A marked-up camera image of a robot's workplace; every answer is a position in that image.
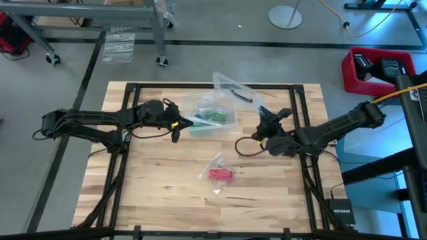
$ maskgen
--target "black metal frame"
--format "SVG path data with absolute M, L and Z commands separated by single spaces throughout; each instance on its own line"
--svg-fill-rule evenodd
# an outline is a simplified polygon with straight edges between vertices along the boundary
M 344 9 L 349 10 L 377 10 L 377 11 L 391 11 L 395 8 L 395 4 L 385 4 L 387 0 L 363 0 L 363 3 L 346 3 L 344 4 Z M 424 36 L 420 25 L 415 19 L 414 14 L 412 13 L 411 5 L 401 4 L 395 11 L 404 11 L 406 12 L 418 38 L 421 41 L 424 51 L 427 51 L 427 40 Z
M 143 88 L 212 88 L 212 84 L 207 83 L 128 83 L 125 88 L 125 95 L 123 98 L 123 103 L 121 108 L 126 109 L 130 100 L 130 95 L 134 93 L 132 99 L 132 106 L 136 106 L 138 104 L 139 95 L 141 93 L 141 89 Z M 298 117 L 298 108 L 296 103 L 296 93 L 300 96 L 302 112 L 304 116 L 304 125 L 310 125 L 310 118 L 308 115 L 308 108 L 306 103 L 306 98 L 304 94 L 304 86 L 303 85 L 258 85 L 251 84 L 248 85 L 253 89 L 283 89 L 288 90 L 290 93 L 290 100 L 292 111 L 294 113 L 294 125 L 296 129 L 300 128 L 300 120 Z M 131 135 L 128 135 L 125 139 L 125 143 L 129 146 L 131 141 Z M 308 173 L 306 156 L 300 155 L 300 161 L 302 164 L 302 177 L 304 182 L 304 189 L 306 194 L 306 202 L 308 206 L 308 215 L 310 221 L 311 233 L 291 233 L 288 228 L 285 228 L 281 233 L 234 233 L 234 232 L 218 232 L 218 231 L 142 231 L 141 226 L 135 226 L 133 231 L 116 231 L 114 230 L 117 214 L 119 211 L 119 201 L 121 195 L 121 188 L 123 187 L 125 168 L 127 164 L 127 158 L 129 154 L 129 148 L 127 151 L 121 156 L 121 163 L 119 166 L 119 171 L 117 172 L 116 177 L 113 180 L 114 168 L 118 158 L 118 155 L 112 154 L 110 158 L 110 164 L 108 167 L 107 176 L 105 178 L 105 186 L 103 197 L 93 210 L 91 214 L 89 214 L 88 218 L 77 227 L 68 229 L 68 230 L 60 230 L 60 231 L 47 231 L 40 233 L 24 233 L 24 234 L 16 234 L 16 235 L 6 235 L 0 236 L 0 240 L 11 240 L 11 239 L 40 239 L 40 240 L 48 240 L 48 239 L 99 239 L 101 237 L 110 237 L 113 239 L 116 235 L 128 235 L 133 236 L 133 239 L 140 240 L 143 236 L 174 236 L 174 237 L 205 237 L 208 239 L 218 239 L 221 237 L 278 237 L 280 239 L 291 240 L 291 238 L 302 238 L 302 239 L 402 239 L 399 237 L 389 237 L 389 236 L 381 236 L 381 235 L 371 235 L 371 234 L 363 234 L 357 233 L 357 231 L 353 231 L 351 229 L 343 229 L 340 226 L 340 220 L 336 219 L 332 211 L 329 209 L 326 201 L 323 196 L 322 189 L 322 181 L 320 179 L 320 172 L 318 169 L 318 161 L 317 157 L 311 157 L 312 166 L 313 166 L 313 176 L 316 184 L 312 181 L 310 174 Z M 103 226 L 105 211 L 106 211 L 106 203 L 109 201 L 109 198 L 113 195 L 113 191 L 115 193 L 113 206 L 111 210 L 111 218 L 109 220 L 109 224 L 107 227 Z M 322 223 L 324 229 L 318 229 L 316 227 L 316 216 L 314 213 L 313 199 L 312 194 L 318 200 L 321 213 L 322 213 Z M 97 218 L 96 227 L 92 228 L 93 222 Z M 335 230 L 330 230 L 329 221 L 334 224 Z M 38 223 L 36 223 L 33 227 L 37 229 Z

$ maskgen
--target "metal cart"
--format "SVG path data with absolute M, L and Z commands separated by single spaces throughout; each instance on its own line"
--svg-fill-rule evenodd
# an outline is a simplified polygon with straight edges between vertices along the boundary
M 0 0 L 0 11 L 6 12 L 36 43 L 40 44 L 46 51 L 46 61 L 52 65 L 61 62 L 54 48 L 41 33 L 42 27 L 30 23 L 25 16 L 53 16 L 53 17 L 84 17 L 96 19 L 100 23 L 123 23 L 132 24 L 125 29 L 118 31 L 131 32 L 151 32 L 159 52 L 159 57 L 155 62 L 162 67 L 167 67 L 167 53 L 163 30 L 166 27 L 173 27 L 163 15 L 157 12 L 154 0 L 145 0 L 144 6 L 117 6 L 117 5 L 89 5 L 76 3 L 35 3 L 28 1 L 12 2 Z M 63 27 L 69 30 L 96 30 L 111 31 L 111 24 L 102 27 Z

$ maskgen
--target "caster wheel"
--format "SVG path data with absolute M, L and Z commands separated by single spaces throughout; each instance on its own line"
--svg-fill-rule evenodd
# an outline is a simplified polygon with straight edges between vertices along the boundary
M 413 2 L 409 5 L 409 8 L 414 9 L 414 8 L 416 8 L 417 5 L 418 5 L 417 2 Z
M 55 62 L 53 63 L 54 65 L 56 65 L 56 64 L 60 64 L 60 63 L 61 63 L 61 58 L 59 58 L 59 56 L 58 56 L 58 55 L 56 55 L 56 54 L 55 54 L 55 56 L 53 57 L 53 60 L 55 61 Z M 48 62 L 48 63 L 52 64 L 52 60 L 51 60 L 51 58 L 50 58 L 48 55 L 46 55 L 46 62 Z
M 169 20 L 165 19 L 166 21 L 166 27 L 167 28 L 172 28 L 173 27 L 173 23 L 171 23 Z
M 167 67 L 167 59 L 165 57 L 158 57 L 155 62 L 160 66 L 160 67 Z

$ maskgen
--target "red object in plastic bag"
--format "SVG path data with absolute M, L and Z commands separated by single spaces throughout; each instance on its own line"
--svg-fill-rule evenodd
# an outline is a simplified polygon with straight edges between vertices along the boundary
M 233 179 L 233 172 L 229 169 L 210 169 L 208 177 L 211 180 L 231 181 Z

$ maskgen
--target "yellow cable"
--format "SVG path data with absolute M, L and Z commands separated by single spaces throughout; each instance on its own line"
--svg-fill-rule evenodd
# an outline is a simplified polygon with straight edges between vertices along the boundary
M 398 8 L 399 4 L 402 2 L 403 0 L 400 0 L 398 2 L 398 4 L 396 4 L 396 6 L 393 8 L 393 10 L 391 10 L 391 12 L 389 12 L 389 14 L 379 23 L 377 24 L 374 28 L 372 28 L 371 30 L 363 33 L 363 34 L 359 34 L 359 35 L 355 35 L 350 31 L 350 27 L 347 26 L 346 29 L 348 31 L 348 34 L 350 34 L 352 37 L 361 37 L 361 36 L 365 36 L 366 34 L 372 32 L 373 30 L 375 30 L 375 28 L 377 28 L 378 26 L 380 26 L 385 20 L 387 20 L 387 18 Z M 323 6 L 325 6 L 327 9 L 329 9 L 331 12 L 335 13 L 343 22 L 346 22 L 346 20 L 335 10 L 333 10 L 331 7 L 329 7 L 323 0 L 320 0 L 320 3 L 323 4 Z
M 415 87 L 409 87 L 409 88 L 407 88 L 407 89 L 403 89 L 403 90 L 400 90 L 400 91 L 397 91 L 397 92 L 391 93 L 391 94 L 389 94 L 389 95 L 385 95 L 385 96 L 383 96 L 383 97 L 380 97 L 379 99 L 374 100 L 372 103 L 379 103 L 379 102 L 381 102 L 381 101 L 383 101 L 383 100 L 385 100 L 385 99 L 387 99 L 387 98 L 390 98 L 390 97 L 393 97 L 393 96 L 399 95 L 399 94 L 401 94 L 401 93 L 409 92 L 409 91 L 414 90 L 414 89 L 419 89 L 419 88 L 422 88 L 422 87 L 427 87 L 427 83 L 423 83 L 423 84 L 421 84 L 421 85 L 417 85 L 417 86 L 415 86 Z

